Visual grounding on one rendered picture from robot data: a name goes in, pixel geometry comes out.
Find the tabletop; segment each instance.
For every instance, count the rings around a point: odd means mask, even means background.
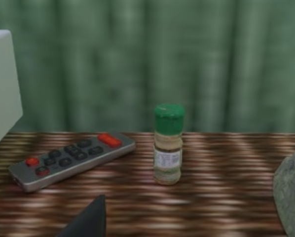
[[[94,133],[10,133],[0,142],[0,237],[55,236],[96,196],[107,196],[108,237],[284,237],[272,177],[295,134],[185,133],[182,177],[152,178],[153,134],[127,133],[137,149],[37,193],[7,167]]]

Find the gray remote control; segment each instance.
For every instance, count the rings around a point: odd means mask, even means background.
[[[135,141],[121,133],[103,133],[12,164],[8,171],[21,189],[34,192],[135,150]]]

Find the green lid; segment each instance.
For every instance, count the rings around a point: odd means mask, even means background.
[[[163,135],[177,135],[183,131],[184,108],[176,104],[155,107],[155,131]]]

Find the spice bottle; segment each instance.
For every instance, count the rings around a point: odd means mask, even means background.
[[[184,108],[161,104],[154,112],[154,179],[159,184],[172,185],[181,177]]]

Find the green background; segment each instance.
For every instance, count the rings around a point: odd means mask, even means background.
[[[295,0],[0,0],[24,117],[13,131],[295,132]]]

